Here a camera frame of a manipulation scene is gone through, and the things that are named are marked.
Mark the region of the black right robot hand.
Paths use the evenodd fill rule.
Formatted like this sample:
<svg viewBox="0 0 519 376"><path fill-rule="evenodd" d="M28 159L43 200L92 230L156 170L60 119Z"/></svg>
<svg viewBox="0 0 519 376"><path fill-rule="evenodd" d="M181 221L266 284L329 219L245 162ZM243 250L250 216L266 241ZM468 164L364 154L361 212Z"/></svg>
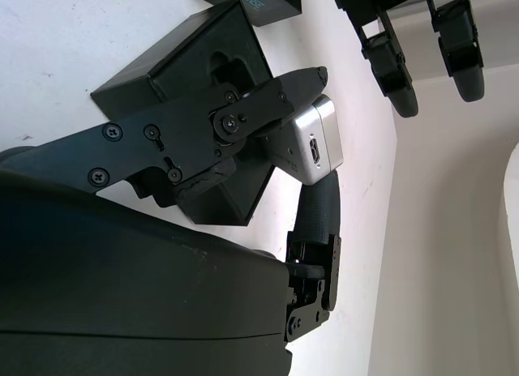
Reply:
<svg viewBox="0 0 519 376"><path fill-rule="evenodd" d="M287 344L337 302L336 171L301 189L284 261L131 210L221 183L249 138L322 100L325 67L246 96L223 83L37 147L1 154L4 375L287 375Z"/></svg>

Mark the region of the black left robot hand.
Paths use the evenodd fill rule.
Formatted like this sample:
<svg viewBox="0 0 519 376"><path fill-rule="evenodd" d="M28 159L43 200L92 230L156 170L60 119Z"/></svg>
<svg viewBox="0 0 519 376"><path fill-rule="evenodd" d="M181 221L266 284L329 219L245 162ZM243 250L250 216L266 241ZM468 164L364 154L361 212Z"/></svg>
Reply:
<svg viewBox="0 0 519 376"><path fill-rule="evenodd" d="M383 95L401 117L416 116L418 102L412 78L388 17L389 10L409 0L334 1L348 15ZM452 0L442 6L434 0L425 1L448 76L463 101L481 100L485 95L484 63L471 1Z"/></svg>

